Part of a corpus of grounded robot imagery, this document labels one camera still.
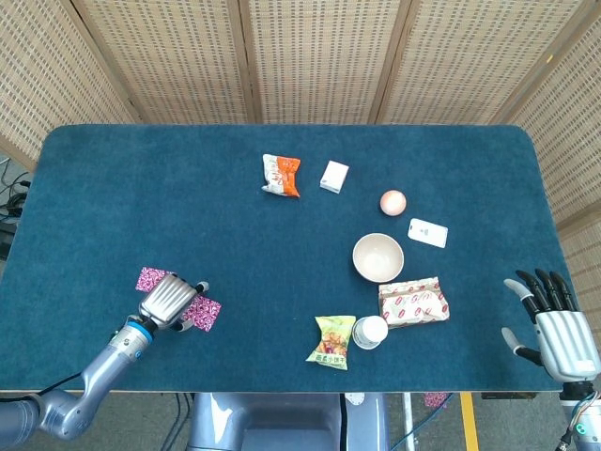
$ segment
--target orange snack bag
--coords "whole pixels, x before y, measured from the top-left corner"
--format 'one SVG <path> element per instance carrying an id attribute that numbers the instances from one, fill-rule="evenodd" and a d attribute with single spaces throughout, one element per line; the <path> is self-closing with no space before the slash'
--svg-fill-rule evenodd
<path id="1" fill-rule="evenodd" d="M 263 155 L 263 169 L 267 185 L 261 189 L 277 195 L 301 197 L 294 183 L 300 165 L 301 160 L 298 158 L 277 157 L 266 153 Z"/>

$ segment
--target small white box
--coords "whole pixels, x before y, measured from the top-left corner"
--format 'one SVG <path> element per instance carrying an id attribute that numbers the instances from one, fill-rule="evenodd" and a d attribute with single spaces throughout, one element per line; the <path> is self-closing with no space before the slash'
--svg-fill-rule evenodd
<path id="1" fill-rule="evenodd" d="M 319 186 L 324 190 L 340 193 L 342 185 L 347 178 L 348 166 L 345 164 L 333 162 L 330 160 L 326 167 L 326 172 L 323 173 Z"/>

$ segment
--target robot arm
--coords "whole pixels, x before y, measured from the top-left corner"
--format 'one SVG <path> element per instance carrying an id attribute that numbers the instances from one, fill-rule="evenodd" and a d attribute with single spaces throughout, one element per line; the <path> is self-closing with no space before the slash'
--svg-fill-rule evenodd
<path id="1" fill-rule="evenodd" d="M 511 279 L 505 285 L 530 316 L 540 351 L 526 348 L 509 328 L 503 327 L 501 333 L 515 355 L 543 366 L 551 378 L 563 383 L 560 402 L 569 423 L 556 451 L 567 450 L 572 438 L 578 451 L 601 451 L 601 393 L 590 382 L 601 373 L 601 360 L 589 323 L 557 273 L 536 270 L 545 290 L 536 277 L 516 273 L 528 287 Z"/>
<path id="2" fill-rule="evenodd" d="M 207 283 L 193 288 L 167 274 L 140 303 L 140 316 L 128 317 L 106 348 L 82 371 L 85 389 L 81 397 L 51 390 L 40 392 L 41 396 L 0 403 L 0 449 L 24 443 L 36 428 L 62 440 L 82 435 L 118 378 L 152 343 L 154 333 L 191 326 L 180 317 L 194 296 L 207 289 Z"/>

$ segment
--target cable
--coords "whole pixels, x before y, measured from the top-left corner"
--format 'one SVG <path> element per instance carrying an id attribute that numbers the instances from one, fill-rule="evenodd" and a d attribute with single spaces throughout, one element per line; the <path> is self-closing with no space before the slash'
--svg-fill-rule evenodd
<path id="1" fill-rule="evenodd" d="M 181 416 L 181 403 L 179 402 L 179 393 L 176 393 L 176 401 L 177 401 L 177 416 L 176 421 L 173 422 L 173 425 L 169 429 L 169 433 L 165 437 L 165 440 L 162 442 L 161 451 L 166 451 L 166 445 L 169 441 L 171 434 L 173 434 L 174 430 L 176 430 L 177 422 L 179 421 L 179 417 Z"/>
<path id="2" fill-rule="evenodd" d="M 23 172 L 15 180 L 13 180 L 9 185 L 7 185 L 2 191 L 0 191 L 0 194 L 3 194 L 6 190 L 8 190 L 8 201 L 5 204 L 0 205 L 0 209 L 4 209 L 7 212 L 6 213 L 0 212 L 0 222 L 4 223 L 8 219 L 14 219 L 15 222 L 10 223 L 10 224 L 16 224 L 17 220 L 21 217 L 21 214 L 23 213 L 23 203 L 25 202 L 25 199 L 27 198 L 27 192 L 14 191 L 14 193 L 13 193 L 13 190 L 15 189 L 16 186 L 19 186 L 19 185 L 29 189 L 29 186 L 31 185 L 30 181 L 28 181 L 28 180 L 19 181 L 19 179 L 26 174 L 28 174 L 28 172 Z"/>
<path id="3" fill-rule="evenodd" d="M 41 397 L 42 395 L 47 394 L 48 392 L 52 391 L 53 389 L 62 385 L 63 383 L 67 383 L 69 381 L 72 381 L 75 378 L 79 378 L 81 375 L 82 375 L 82 373 L 72 374 L 68 378 L 63 379 L 62 381 L 53 383 L 50 387 L 46 387 L 41 392 L 38 392 L 38 396 Z"/>
<path id="4" fill-rule="evenodd" d="M 173 447 L 173 445 L 176 444 L 176 440 L 177 440 L 177 437 L 179 436 L 179 433 L 181 432 L 182 429 L 184 429 L 184 425 L 186 424 L 186 421 L 190 418 L 190 402 L 188 401 L 187 393 L 184 393 L 184 399 L 186 399 L 186 409 L 187 409 L 186 416 L 184 416 L 184 421 L 182 421 L 181 424 L 179 425 L 179 428 L 177 428 L 176 435 L 173 436 L 173 439 L 169 443 L 169 446 L 167 446 L 166 451 L 171 451 L 171 448 Z"/>
<path id="5" fill-rule="evenodd" d="M 39 397 L 41 397 L 42 395 L 47 394 L 48 392 L 52 391 L 53 389 L 55 389 L 59 385 L 62 385 L 63 383 L 67 383 L 69 381 L 72 381 L 75 378 L 79 378 L 81 375 L 82 375 L 82 373 L 72 374 L 68 378 L 65 378 L 62 381 L 59 381 L 57 383 L 53 383 L 52 385 L 50 385 L 50 386 L 44 388 L 43 390 L 37 392 L 37 395 Z M 0 402 L 25 401 L 26 399 L 31 399 L 31 398 L 30 397 L 3 397 L 3 398 L 0 398 Z"/>
<path id="6" fill-rule="evenodd" d="M 436 418 L 436 415 L 442 410 L 442 408 L 444 407 L 444 405 L 449 401 L 449 399 L 451 399 L 453 397 L 455 393 L 451 393 L 449 394 L 444 401 L 442 401 L 442 404 L 440 404 L 434 411 L 432 411 L 428 416 L 426 416 L 426 418 L 422 421 L 420 421 L 417 426 L 415 428 L 413 428 L 411 430 L 410 433 L 406 434 L 405 436 L 403 436 L 401 438 L 401 440 L 399 440 L 392 448 L 391 451 L 394 451 L 396 448 L 398 448 L 401 444 L 403 444 L 405 442 L 406 439 L 408 439 L 411 435 L 415 435 L 417 433 L 418 430 L 420 430 L 421 428 L 423 428 L 425 425 L 427 425 L 430 421 L 432 421 L 434 418 Z"/>
<path id="7" fill-rule="evenodd" d="M 568 427 L 569 430 L 574 430 L 574 427 L 578 423 L 580 416 L 582 416 L 582 414 L 584 414 L 584 412 L 599 398 L 601 398 L 601 392 L 592 392 L 576 405 L 576 407 L 572 410 L 572 420 L 570 421 L 570 425 Z"/>
<path id="8" fill-rule="evenodd" d="M 565 433 L 560 438 L 560 442 L 555 447 L 554 451 L 567 451 L 567 447 L 572 442 L 572 431 L 570 428 L 565 430 Z"/>
<path id="9" fill-rule="evenodd" d="M 10 166 L 10 160 L 7 161 L 7 165 L 4 166 L 4 171 L 2 171 L 2 176 L 0 176 L 0 182 L 2 182 L 2 184 L 4 186 L 8 186 L 7 183 L 4 181 L 4 176 L 7 174 L 9 166 Z"/>

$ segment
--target package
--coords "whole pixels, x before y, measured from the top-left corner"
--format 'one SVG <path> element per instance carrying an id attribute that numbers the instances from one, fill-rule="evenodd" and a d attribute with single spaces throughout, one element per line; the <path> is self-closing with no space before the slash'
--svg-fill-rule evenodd
<path id="1" fill-rule="evenodd" d="M 347 165 L 330 160 L 326 166 L 326 171 L 321 177 L 319 186 L 325 190 L 339 194 L 340 190 L 342 190 L 342 185 L 347 178 L 347 172 Z"/>
<path id="2" fill-rule="evenodd" d="M 301 197 L 295 185 L 295 175 L 300 165 L 301 160 L 297 158 L 277 157 L 266 153 L 263 155 L 263 169 L 267 185 L 261 189 L 277 195 Z"/>
<path id="3" fill-rule="evenodd" d="M 316 317 L 321 341 L 307 362 L 347 369 L 347 348 L 355 317 Z"/>
<path id="4" fill-rule="evenodd" d="M 379 312 L 389 327 L 404 327 L 449 318 L 439 279 L 414 280 L 379 286 Z"/>

